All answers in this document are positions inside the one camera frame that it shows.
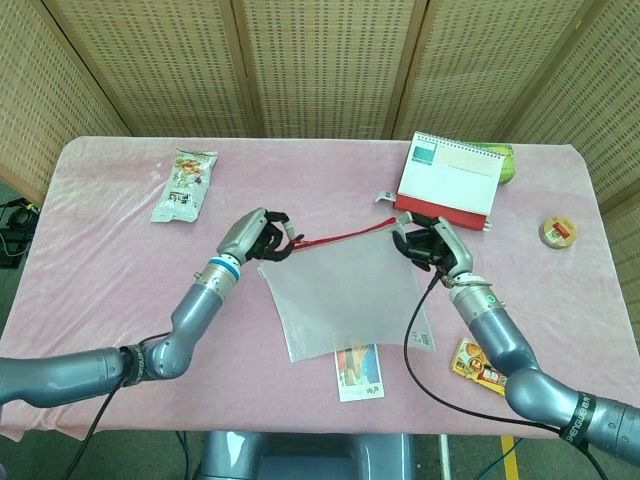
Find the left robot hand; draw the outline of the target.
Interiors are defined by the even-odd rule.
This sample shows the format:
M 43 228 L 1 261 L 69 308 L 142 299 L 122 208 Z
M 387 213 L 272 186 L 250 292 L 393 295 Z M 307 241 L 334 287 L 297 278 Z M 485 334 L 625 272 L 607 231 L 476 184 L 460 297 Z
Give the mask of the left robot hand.
M 257 208 L 233 224 L 216 251 L 241 265 L 253 259 L 280 262 L 303 239 L 286 213 Z

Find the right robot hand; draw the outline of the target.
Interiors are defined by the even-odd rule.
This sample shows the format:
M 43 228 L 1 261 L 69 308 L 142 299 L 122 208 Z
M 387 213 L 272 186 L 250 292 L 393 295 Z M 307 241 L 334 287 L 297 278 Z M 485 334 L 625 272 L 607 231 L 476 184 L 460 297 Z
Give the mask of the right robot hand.
M 444 217 L 430 218 L 411 215 L 417 230 L 392 230 L 396 249 L 411 263 L 424 271 L 434 267 L 443 276 L 456 277 L 473 271 L 471 252 Z

